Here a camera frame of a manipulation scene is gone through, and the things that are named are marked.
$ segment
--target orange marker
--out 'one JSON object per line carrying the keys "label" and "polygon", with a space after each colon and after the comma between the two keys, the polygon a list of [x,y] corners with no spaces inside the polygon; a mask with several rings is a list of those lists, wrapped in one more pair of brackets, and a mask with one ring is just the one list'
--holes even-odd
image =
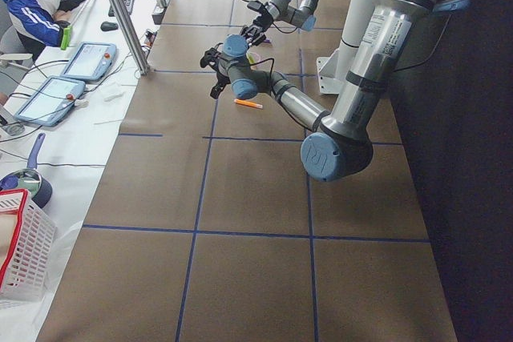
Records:
{"label": "orange marker", "polygon": [[236,104],[240,104],[242,106],[260,108],[260,109],[264,108],[264,106],[262,106],[261,104],[249,102],[247,100],[233,99],[233,102],[235,102]]}

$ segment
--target mouse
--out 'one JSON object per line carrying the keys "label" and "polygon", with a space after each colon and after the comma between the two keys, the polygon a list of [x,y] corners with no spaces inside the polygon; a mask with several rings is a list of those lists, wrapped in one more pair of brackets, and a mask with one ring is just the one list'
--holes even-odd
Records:
{"label": "mouse", "polygon": [[113,31],[118,29],[118,23],[114,22],[103,22],[99,27],[101,31]]}

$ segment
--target yellow-green object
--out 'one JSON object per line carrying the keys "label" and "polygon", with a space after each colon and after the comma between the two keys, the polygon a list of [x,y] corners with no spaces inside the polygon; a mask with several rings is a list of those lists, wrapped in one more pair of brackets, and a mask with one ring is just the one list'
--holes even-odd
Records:
{"label": "yellow-green object", "polygon": [[64,29],[63,40],[61,41],[61,50],[65,50],[70,45],[71,40],[71,26]]}

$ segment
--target pan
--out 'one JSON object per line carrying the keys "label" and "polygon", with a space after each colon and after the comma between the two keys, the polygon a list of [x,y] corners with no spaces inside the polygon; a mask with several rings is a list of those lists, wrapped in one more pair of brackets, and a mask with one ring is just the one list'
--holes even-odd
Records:
{"label": "pan", "polygon": [[36,170],[38,167],[38,153],[45,136],[44,133],[41,133],[36,138],[34,146],[30,151],[26,168],[11,172],[0,180],[0,188],[3,190],[26,188],[30,192],[32,201],[40,208],[46,206],[53,191],[50,182],[44,179]]}

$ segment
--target basket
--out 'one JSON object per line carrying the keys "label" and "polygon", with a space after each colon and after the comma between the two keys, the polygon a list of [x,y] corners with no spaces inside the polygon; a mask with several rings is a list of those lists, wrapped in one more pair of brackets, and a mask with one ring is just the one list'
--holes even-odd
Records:
{"label": "basket", "polygon": [[0,267],[0,308],[40,300],[55,224],[27,190],[0,191],[0,215],[12,215],[16,223]]}

